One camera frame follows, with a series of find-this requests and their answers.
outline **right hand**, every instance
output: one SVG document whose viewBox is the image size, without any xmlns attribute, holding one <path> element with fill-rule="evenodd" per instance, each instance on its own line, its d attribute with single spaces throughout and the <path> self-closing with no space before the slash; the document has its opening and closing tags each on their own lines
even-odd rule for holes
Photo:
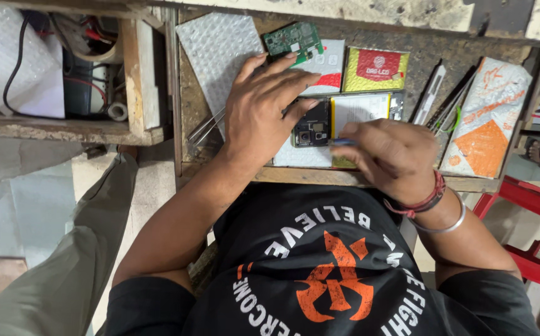
<svg viewBox="0 0 540 336">
<path fill-rule="evenodd" d="M 289 69 L 297 60 L 296 53 L 289 53 L 253 75 L 266 54 L 245 61 L 230 90 L 224 118 L 226 158 L 256 172 L 276 155 L 297 121 L 319 103 L 302 99 L 282 115 L 282 110 L 321 74 Z"/>
<path fill-rule="evenodd" d="M 416 204 L 433 191 L 439 146 L 427 127 L 378 119 L 348 123 L 339 136 L 358 146 L 334 147 L 332 155 L 354 162 L 370 183 L 398 202 Z"/>
</svg>

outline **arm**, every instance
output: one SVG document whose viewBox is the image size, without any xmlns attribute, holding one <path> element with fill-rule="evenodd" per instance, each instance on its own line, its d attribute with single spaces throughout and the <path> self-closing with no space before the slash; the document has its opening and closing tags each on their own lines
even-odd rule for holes
<svg viewBox="0 0 540 336">
<path fill-rule="evenodd" d="M 433 191 L 438 144 L 426 127 L 379 119 L 349 123 L 341 136 L 359 146 L 334 148 L 333 154 L 355 162 L 367 180 L 398 202 L 416 204 Z M 458 221 L 460 213 L 458 198 L 447 189 L 433 209 L 417 214 L 415 222 L 443 229 Z M 469 209 L 463 223 L 451 232 L 418 232 L 436 261 L 438 286 L 457 273 L 482 269 L 507 271 L 521 279 L 512 257 Z"/>
<path fill-rule="evenodd" d="M 194 261 L 205 234 L 281 148 L 296 122 L 315 99 L 285 109 L 319 74 L 285 71 L 291 53 L 252 76 L 266 54 L 249 58 L 226 103 L 226 141 L 216 157 L 150 218 L 119 264 L 112 285 L 138 276 L 159 276 L 191 291 L 186 267 Z"/>
</svg>

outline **wooden drawer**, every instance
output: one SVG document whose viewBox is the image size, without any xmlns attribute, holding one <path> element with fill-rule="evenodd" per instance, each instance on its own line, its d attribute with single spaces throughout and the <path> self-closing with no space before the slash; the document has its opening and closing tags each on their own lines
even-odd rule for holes
<svg viewBox="0 0 540 336">
<path fill-rule="evenodd" d="M 111 8 L 45 8 L 22 5 L 35 10 L 81 12 L 122 18 L 127 91 L 128 122 L 46 119 L 0 115 L 0 137 L 47 139 L 91 143 L 154 145 L 172 138 L 172 112 L 168 106 L 164 22 L 168 10 L 141 7 L 139 10 Z"/>
</svg>

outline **gray trousers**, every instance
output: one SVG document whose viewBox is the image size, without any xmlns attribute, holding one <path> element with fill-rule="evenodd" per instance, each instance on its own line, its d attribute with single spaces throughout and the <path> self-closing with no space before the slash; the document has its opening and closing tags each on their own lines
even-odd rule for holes
<svg viewBox="0 0 540 336">
<path fill-rule="evenodd" d="M 52 255 L 0 293 L 0 336 L 85 335 L 117 258 L 136 174 L 135 159 L 118 154 Z"/>
</svg>

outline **black t-shirt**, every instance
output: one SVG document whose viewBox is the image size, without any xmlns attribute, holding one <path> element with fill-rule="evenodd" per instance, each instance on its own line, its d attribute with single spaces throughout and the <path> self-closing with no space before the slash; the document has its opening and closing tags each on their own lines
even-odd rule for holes
<svg viewBox="0 0 540 336">
<path fill-rule="evenodd" d="M 471 271 L 424 286 L 393 219 L 357 188 L 249 186 L 218 220 L 195 300 L 162 278 L 110 291 L 108 335 L 540 335 L 523 283 Z"/>
</svg>

